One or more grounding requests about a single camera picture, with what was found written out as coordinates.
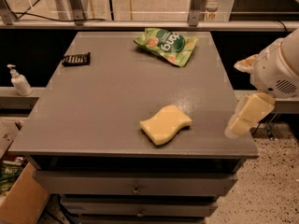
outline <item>terrazzo floor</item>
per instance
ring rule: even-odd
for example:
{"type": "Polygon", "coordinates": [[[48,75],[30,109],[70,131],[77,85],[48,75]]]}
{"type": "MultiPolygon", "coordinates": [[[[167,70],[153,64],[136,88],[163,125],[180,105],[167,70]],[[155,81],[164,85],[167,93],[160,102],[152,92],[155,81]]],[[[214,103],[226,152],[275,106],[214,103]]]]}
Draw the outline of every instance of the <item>terrazzo floor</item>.
{"type": "MultiPolygon", "coordinates": [[[[206,224],[299,223],[299,116],[282,118],[272,131],[274,140],[263,125],[253,135],[259,158],[244,163],[206,224]]],[[[57,200],[51,196],[38,224],[70,223],[57,200]]]]}

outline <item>drawer knob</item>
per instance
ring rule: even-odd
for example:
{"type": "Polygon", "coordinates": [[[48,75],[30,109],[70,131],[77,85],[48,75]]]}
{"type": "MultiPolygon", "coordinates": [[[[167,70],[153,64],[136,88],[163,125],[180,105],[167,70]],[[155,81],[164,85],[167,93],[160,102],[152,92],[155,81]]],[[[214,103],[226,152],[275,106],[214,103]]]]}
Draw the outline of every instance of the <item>drawer knob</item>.
{"type": "Polygon", "coordinates": [[[141,190],[138,189],[138,185],[135,185],[135,188],[131,192],[133,195],[139,195],[141,190]]]}
{"type": "Polygon", "coordinates": [[[142,213],[141,209],[139,209],[139,212],[137,213],[137,216],[138,217],[143,217],[144,216],[144,214],[142,213]]]}

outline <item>drawer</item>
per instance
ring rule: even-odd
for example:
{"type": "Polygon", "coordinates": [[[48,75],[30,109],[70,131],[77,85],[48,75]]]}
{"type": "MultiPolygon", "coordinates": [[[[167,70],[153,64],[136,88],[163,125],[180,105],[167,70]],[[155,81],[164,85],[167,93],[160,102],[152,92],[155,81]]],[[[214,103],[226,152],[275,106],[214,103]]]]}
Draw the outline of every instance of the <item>drawer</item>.
{"type": "Polygon", "coordinates": [[[153,174],[36,171],[34,179],[54,194],[224,196],[237,180],[225,174],[153,174]]]}
{"type": "Polygon", "coordinates": [[[188,198],[62,198],[63,206],[73,214],[210,217],[215,202],[198,202],[188,198]]]}
{"type": "Polygon", "coordinates": [[[203,218],[193,217],[100,217],[81,216],[81,224],[206,224],[203,218]]]}

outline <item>soap dispenser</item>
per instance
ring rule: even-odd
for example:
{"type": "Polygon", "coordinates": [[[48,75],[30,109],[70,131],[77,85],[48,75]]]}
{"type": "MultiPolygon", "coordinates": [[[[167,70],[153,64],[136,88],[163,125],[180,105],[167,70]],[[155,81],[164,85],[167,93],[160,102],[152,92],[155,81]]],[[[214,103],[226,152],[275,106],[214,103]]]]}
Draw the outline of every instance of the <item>soap dispenser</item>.
{"type": "Polygon", "coordinates": [[[10,69],[11,74],[11,83],[16,88],[17,92],[21,96],[27,96],[32,93],[32,88],[30,84],[28,83],[25,76],[19,74],[14,68],[16,65],[14,64],[8,64],[7,67],[10,69]]]}

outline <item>green bag in box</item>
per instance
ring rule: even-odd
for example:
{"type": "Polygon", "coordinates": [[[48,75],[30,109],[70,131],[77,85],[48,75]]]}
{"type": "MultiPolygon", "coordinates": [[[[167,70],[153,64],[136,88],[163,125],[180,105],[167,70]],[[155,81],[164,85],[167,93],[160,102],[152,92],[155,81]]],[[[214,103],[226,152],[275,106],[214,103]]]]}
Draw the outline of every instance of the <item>green bag in box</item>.
{"type": "Polygon", "coordinates": [[[184,37],[164,29],[146,28],[135,42],[142,49],[183,67],[190,58],[197,40],[197,37],[184,37]]]}

